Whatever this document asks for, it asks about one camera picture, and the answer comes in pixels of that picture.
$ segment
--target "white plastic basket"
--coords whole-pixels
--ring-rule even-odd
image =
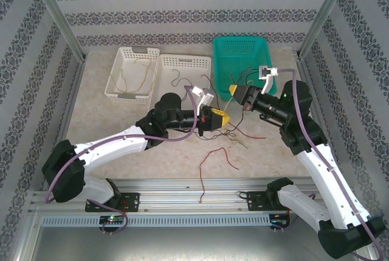
[[[185,85],[190,85],[187,80],[179,80],[187,78],[189,81],[199,88],[209,88],[210,83],[206,75],[211,75],[211,58],[204,56],[189,56],[189,55],[171,55],[161,54],[157,62],[158,76],[154,85],[153,95],[149,105],[149,110],[153,109],[155,104],[167,92],[175,92],[182,99],[185,96]],[[181,103],[183,110],[193,109],[189,96]]]
[[[133,52],[132,47],[120,47],[104,94],[115,103],[150,104],[156,82],[158,57],[159,49],[157,48],[147,48],[147,53],[136,53]],[[140,58],[151,60],[148,71],[147,66],[150,61]]]

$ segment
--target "perforated metal strip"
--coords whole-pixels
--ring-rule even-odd
[[[42,227],[96,227],[100,216],[45,216]],[[204,227],[204,226],[269,226],[268,214],[250,215],[130,215],[130,227]]]

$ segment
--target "patterned wallpaper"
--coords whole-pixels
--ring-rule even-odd
[[[298,49],[324,0],[57,0],[85,52],[255,35]]]
[[[337,161],[389,220],[389,0],[337,0],[305,62]],[[389,260],[388,229],[379,238]]]
[[[59,135],[78,63],[42,0],[0,0],[0,261]]]

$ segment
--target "green basket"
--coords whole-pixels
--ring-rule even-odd
[[[222,100],[229,100],[231,94],[230,85],[237,85],[241,74],[246,72],[250,85],[263,87],[264,80],[259,80],[256,70],[261,65],[272,67],[267,41],[262,37],[217,37],[213,40],[213,53],[215,60],[216,91]],[[240,85],[246,84],[246,76],[239,81]],[[274,95],[277,91],[275,79],[269,91]]]

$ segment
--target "beige floor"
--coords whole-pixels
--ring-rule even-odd
[[[72,144],[95,141],[118,133],[146,115],[147,106],[112,103],[104,89],[108,73],[115,59],[115,51],[94,51],[88,55],[86,67],[78,92],[67,138]],[[211,48],[162,49],[161,53],[185,53],[212,57]],[[291,48],[271,49],[273,66],[295,68]],[[291,75],[278,77],[278,95],[285,81]],[[228,108],[231,122],[236,124],[241,118],[241,106],[231,103]],[[92,174],[99,178],[113,179],[156,179],[156,178],[199,178],[199,164],[209,151],[224,147],[233,169],[225,160],[223,151],[208,157],[202,166],[204,178],[263,178],[281,176],[309,176],[290,149],[282,142],[278,128],[259,119],[259,113],[247,112],[239,126],[246,134],[264,136],[266,139],[249,139],[237,133],[237,138],[247,146],[233,145],[221,136],[213,141],[202,141],[192,135],[182,142],[164,142],[158,147],[138,154],[130,154],[116,159],[97,169]],[[182,136],[170,131],[170,137]]]

